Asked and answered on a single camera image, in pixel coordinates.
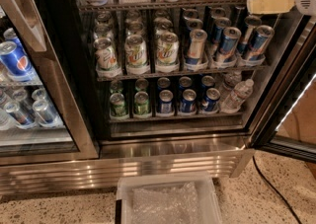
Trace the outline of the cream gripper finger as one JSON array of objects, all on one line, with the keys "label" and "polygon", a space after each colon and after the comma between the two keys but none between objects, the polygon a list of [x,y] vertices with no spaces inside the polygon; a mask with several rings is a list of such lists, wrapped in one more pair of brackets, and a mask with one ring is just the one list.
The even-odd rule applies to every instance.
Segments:
[{"label": "cream gripper finger", "polygon": [[247,0],[248,12],[258,15],[287,13],[294,5],[294,0]]}]

